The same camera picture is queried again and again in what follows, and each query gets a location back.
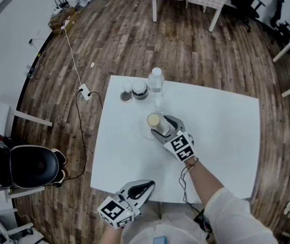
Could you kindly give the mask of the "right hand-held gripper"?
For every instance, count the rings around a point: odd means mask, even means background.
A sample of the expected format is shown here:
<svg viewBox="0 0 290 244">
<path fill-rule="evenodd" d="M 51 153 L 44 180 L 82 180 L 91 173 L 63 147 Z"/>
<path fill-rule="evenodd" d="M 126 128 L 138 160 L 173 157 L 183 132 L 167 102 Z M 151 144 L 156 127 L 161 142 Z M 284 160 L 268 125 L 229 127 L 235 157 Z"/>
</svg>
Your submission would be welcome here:
<svg viewBox="0 0 290 244">
<path fill-rule="evenodd" d="M 164 115 L 164 118 L 169 123 L 166 135 L 162 135 L 157 130 L 151 130 L 152 135 L 161 144 L 164 144 L 164 148 L 177 160 L 185 162 L 189 158 L 194 157 L 194 145 L 189 134 L 184 132 L 184 123 L 179 118 L 171 115 Z"/>
</svg>

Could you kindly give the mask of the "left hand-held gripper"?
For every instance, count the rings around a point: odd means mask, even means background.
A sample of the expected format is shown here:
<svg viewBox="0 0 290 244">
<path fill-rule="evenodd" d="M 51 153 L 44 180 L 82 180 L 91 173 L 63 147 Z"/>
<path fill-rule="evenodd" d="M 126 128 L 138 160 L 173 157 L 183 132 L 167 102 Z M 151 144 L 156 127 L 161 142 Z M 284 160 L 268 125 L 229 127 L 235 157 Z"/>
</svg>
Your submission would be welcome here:
<svg viewBox="0 0 290 244">
<path fill-rule="evenodd" d="M 98 207 L 100 217 L 113 228 L 122 228 L 140 215 L 155 189 L 153 180 L 137 180 L 124 185 L 113 197 L 107 197 Z"/>
</svg>

